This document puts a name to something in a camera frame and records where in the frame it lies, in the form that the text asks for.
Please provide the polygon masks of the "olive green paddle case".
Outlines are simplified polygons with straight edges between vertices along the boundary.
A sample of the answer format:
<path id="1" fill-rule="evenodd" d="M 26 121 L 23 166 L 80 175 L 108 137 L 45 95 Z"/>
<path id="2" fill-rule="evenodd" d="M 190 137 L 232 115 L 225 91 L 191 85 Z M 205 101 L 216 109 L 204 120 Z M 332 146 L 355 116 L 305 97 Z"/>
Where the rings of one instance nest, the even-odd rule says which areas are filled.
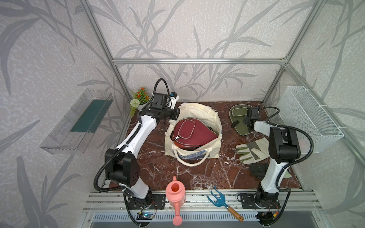
<path id="1" fill-rule="evenodd" d="M 248 108 L 252 108 L 252 106 L 237 104 L 229 111 L 229 117 L 232 122 L 231 128 L 234 128 L 240 136 L 246 136 L 250 133 L 248 126 L 244 123 Z"/>

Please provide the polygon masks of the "maroon paddle case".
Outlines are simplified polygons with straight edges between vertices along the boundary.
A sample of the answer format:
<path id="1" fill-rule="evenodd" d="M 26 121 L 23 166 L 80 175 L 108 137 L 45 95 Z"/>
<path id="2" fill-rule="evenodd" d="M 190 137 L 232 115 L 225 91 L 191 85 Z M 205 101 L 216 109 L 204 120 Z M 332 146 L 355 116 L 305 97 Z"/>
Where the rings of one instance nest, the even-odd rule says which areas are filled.
<path id="1" fill-rule="evenodd" d="M 173 143 L 187 151 L 196 150 L 217 138 L 217 133 L 194 118 L 178 121 L 171 133 Z"/>

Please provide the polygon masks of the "cream canvas tote bag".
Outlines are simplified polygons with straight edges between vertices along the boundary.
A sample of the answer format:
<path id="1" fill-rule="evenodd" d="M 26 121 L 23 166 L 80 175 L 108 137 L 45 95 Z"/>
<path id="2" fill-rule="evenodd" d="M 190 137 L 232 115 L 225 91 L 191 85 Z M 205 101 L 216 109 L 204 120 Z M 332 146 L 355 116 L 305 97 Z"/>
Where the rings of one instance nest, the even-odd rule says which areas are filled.
<path id="1" fill-rule="evenodd" d="M 222 125 L 218 113 L 211 107 L 199 103 L 183 103 L 179 106 L 179 109 L 180 114 L 178 119 L 176 121 L 169 121 L 170 125 L 165 132 L 165 154 L 176 158 L 178 162 L 188 167 L 198 166 L 208 158 L 219 158 L 222 140 Z M 171 133 L 177 122 L 186 118 L 200 120 L 208 128 L 217 133 L 218 138 L 193 151 L 178 148 L 171 139 Z"/>

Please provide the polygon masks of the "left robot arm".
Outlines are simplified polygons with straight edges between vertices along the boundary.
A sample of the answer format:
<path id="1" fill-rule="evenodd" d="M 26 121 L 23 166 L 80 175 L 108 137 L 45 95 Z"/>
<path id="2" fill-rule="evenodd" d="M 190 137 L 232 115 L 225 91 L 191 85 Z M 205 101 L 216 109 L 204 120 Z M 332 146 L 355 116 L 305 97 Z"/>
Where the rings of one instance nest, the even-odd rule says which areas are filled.
<path id="1" fill-rule="evenodd" d="M 94 188 L 98 192 L 124 190 L 128 196 L 145 199 L 150 188 L 140 178 L 140 167 L 137 162 L 138 153 L 150 133 L 164 119 L 177 120 L 180 109 L 175 108 L 179 96 L 155 93 L 151 103 L 138 113 L 138 123 L 130 135 L 116 149 L 108 149 L 105 163 L 94 178 Z M 102 173 L 106 179 L 116 182 L 117 187 L 103 189 L 98 185 Z"/>

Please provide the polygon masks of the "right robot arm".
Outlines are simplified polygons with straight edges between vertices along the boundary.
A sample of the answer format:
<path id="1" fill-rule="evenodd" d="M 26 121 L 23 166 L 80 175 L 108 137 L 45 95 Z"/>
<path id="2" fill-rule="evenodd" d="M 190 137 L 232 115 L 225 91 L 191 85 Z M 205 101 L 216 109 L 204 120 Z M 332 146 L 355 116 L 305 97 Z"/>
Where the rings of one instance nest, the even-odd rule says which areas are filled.
<path id="1" fill-rule="evenodd" d="M 299 128 L 275 124 L 270 121 L 260 121 L 260 110 L 259 107 L 247 108 L 244 123 L 249 130 L 261 133 L 269 138 L 268 151 L 271 160 L 268 170 L 260 183 L 261 191 L 267 194 L 289 192 L 291 191 L 290 188 L 282 189 L 280 187 L 283 175 L 289 167 L 308 159 L 312 155 L 314 142 L 308 133 Z M 309 142 L 309 151 L 304 157 L 301 157 L 297 133 L 304 135 Z"/>

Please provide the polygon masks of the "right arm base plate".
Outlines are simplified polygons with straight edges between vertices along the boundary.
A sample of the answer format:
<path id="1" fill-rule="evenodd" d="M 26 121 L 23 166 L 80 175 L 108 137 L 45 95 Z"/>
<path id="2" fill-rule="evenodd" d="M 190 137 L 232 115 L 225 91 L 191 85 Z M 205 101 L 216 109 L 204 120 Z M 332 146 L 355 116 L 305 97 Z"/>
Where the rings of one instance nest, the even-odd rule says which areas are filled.
<path id="1" fill-rule="evenodd" d="M 242 205 L 243 209 L 280 209 L 278 193 L 240 193 L 237 199 Z"/>

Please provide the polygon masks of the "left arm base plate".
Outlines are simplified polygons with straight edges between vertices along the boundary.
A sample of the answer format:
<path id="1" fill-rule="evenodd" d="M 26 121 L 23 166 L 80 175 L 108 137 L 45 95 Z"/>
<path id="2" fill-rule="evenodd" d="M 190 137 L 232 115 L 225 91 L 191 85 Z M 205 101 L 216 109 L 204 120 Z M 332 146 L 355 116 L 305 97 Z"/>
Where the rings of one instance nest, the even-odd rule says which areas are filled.
<path id="1" fill-rule="evenodd" d="M 136 197 L 128 198 L 127 205 L 130 210 L 163 210 L 166 203 L 165 194 L 148 194 L 145 199 L 139 199 Z"/>

